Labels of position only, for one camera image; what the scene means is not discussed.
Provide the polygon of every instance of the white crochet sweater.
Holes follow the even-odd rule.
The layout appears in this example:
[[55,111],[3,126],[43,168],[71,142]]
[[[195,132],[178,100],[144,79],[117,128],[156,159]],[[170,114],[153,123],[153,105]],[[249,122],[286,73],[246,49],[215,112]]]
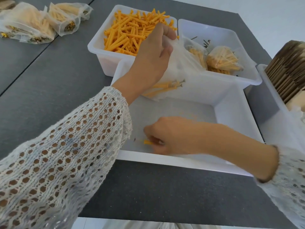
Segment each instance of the white crochet sweater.
[[[0,229],[71,228],[131,131],[125,98],[106,87],[18,146],[0,162]],[[305,156],[287,151],[292,154],[281,153],[273,180],[258,185],[293,223],[305,228]]]

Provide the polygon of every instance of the dark gray table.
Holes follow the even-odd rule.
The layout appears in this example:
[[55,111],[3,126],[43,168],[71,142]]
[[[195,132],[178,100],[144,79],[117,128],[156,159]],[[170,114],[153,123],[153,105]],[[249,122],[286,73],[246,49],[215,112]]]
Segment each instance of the dark gray table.
[[[234,30],[254,61],[270,61],[238,14],[171,0],[94,0],[91,19],[75,34],[56,38],[0,97],[0,158],[111,83],[87,44],[114,5],[131,3],[134,8],[166,10],[177,19]],[[129,161],[115,162],[80,216],[294,227],[250,177]]]
[[[15,0],[16,3],[26,2],[43,10],[50,2],[81,2],[89,4],[92,0]],[[0,40],[0,96],[16,80],[28,66],[48,47],[49,44],[31,45],[16,40]]]

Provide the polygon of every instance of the open plastic bag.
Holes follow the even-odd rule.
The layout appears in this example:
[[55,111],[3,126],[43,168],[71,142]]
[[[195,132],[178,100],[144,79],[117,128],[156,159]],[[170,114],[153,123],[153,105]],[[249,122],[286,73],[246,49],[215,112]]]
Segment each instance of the open plastic bag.
[[227,46],[217,46],[207,57],[207,65],[220,70],[240,71],[243,66],[238,63],[238,58]]
[[60,36],[76,32],[81,22],[81,16],[66,13],[53,3],[50,4],[47,19]]
[[80,16],[81,20],[88,20],[93,10],[92,7],[85,3],[58,3],[55,6],[59,7],[66,14]]
[[179,39],[179,42],[183,43],[184,48],[198,58],[198,61],[205,70],[208,69],[206,63],[208,51],[203,46],[184,36]]
[[36,7],[21,2],[12,10],[0,15],[1,36],[32,44],[48,43],[54,40],[55,31],[46,19],[47,7],[39,11]]
[[168,67],[161,80],[143,93],[143,96],[156,101],[164,99],[176,89],[183,88],[183,85],[192,78],[192,74],[205,71],[198,57],[188,52],[178,39],[170,40],[163,36],[162,45],[163,48],[168,45],[173,47]]

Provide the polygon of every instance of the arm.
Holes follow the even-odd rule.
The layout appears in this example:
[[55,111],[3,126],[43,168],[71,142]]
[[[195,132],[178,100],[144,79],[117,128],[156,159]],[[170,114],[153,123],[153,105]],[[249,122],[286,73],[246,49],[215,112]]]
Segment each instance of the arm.
[[0,229],[71,228],[131,134],[128,105],[167,69],[170,49],[162,49],[163,34],[176,38],[157,25],[113,87],[0,161]]
[[181,117],[160,118],[144,132],[157,154],[210,154],[253,174],[280,211],[305,228],[305,154],[265,145],[225,125]]

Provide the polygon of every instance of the person's left hand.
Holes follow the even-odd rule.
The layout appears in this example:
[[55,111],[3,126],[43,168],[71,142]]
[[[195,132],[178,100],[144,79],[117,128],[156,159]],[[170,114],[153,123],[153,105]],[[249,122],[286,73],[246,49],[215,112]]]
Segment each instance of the person's left hand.
[[112,86],[118,89],[130,105],[139,95],[156,84],[167,69],[172,47],[162,47],[162,36],[176,39],[176,33],[165,24],[158,23],[141,43],[135,61],[123,77]]

